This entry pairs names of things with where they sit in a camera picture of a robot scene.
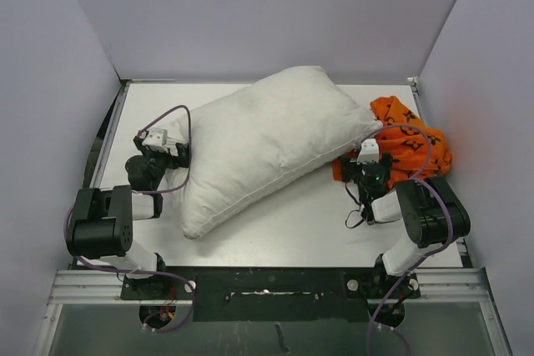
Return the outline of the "orange patterned plush pillowcase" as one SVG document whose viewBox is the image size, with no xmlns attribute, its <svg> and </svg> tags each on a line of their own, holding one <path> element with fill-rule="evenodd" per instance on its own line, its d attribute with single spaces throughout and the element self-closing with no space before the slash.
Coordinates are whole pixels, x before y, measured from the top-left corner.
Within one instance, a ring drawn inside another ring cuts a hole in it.
<svg viewBox="0 0 534 356">
<path fill-rule="evenodd" d="M 387 188 L 405 181 L 421 170 L 419 178 L 446 175 L 451 169 L 452 152 L 445 134 L 426 126 L 396 96 L 380 97 L 370 109 L 386 130 L 375 135 L 380 153 L 393 157 Z"/>
</svg>

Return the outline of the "white pillow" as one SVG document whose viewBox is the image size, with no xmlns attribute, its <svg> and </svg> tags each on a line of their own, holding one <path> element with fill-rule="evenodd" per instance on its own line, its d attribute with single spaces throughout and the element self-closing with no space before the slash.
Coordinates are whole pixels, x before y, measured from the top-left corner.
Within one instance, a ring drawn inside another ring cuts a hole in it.
<svg viewBox="0 0 534 356">
<path fill-rule="evenodd" d="M 166 174 L 184 236 L 203 237 L 381 125 L 316 66 L 287 68 L 166 123 L 192 143 L 190 169 Z"/>
</svg>

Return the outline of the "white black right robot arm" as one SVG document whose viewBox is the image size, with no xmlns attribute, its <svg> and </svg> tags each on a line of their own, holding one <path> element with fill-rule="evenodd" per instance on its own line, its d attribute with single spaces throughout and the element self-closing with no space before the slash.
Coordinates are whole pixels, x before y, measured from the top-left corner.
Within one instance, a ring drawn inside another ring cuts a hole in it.
<svg viewBox="0 0 534 356">
<path fill-rule="evenodd" d="M 371 276 L 374 291 L 391 296 L 401 287 L 401 276 L 416 263 L 447 248 L 471 231 L 471 220 L 459 198 L 443 176 L 411 178 L 386 187 L 392 157 L 388 153 L 378 161 L 363 163 L 355 157 L 340 158 L 340 179 L 353 183 L 357 194 L 346 189 L 356 205 L 361 224 L 385 224 L 400 221 L 404 231 L 392 248 L 377 258 L 379 268 Z"/>
</svg>

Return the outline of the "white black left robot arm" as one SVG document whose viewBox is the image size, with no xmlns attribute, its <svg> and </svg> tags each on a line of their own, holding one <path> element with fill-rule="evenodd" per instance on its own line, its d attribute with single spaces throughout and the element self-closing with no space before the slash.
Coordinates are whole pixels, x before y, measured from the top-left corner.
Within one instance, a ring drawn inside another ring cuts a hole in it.
<svg viewBox="0 0 534 356">
<path fill-rule="evenodd" d="M 125 163 L 128 184 L 78 191 L 63 234 L 69 253 L 86 267 L 140 279 L 150 298 L 161 298 L 169 291 L 169 280 L 179 277 L 166 271 L 159 254 L 134 240 L 134 221 L 161 216 L 163 195 L 171 191 L 159 185 L 167 171 L 190 167 L 190 146 L 137 148 L 139 154 Z"/>
</svg>

